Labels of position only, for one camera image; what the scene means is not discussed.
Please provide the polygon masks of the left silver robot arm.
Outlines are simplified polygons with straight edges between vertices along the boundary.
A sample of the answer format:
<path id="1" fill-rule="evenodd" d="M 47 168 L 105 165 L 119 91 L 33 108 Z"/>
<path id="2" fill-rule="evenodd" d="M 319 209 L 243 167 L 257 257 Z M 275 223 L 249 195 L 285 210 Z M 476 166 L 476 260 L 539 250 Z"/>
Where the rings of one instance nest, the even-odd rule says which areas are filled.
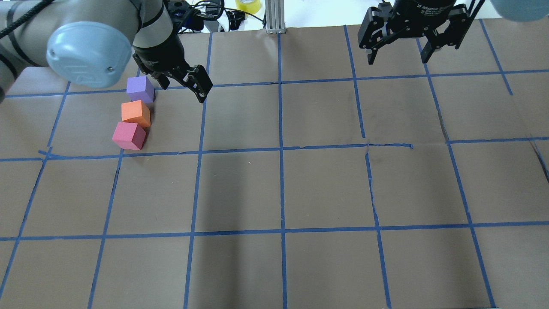
<path id="1" fill-rule="evenodd" d="M 206 100 L 213 83 L 185 59 L 172 0 L 10 0 L 1 2 L 1 100 L 30 67 L 67 81 L 108 88 L 133 58 L 167 89 L 171 80 Z"/>

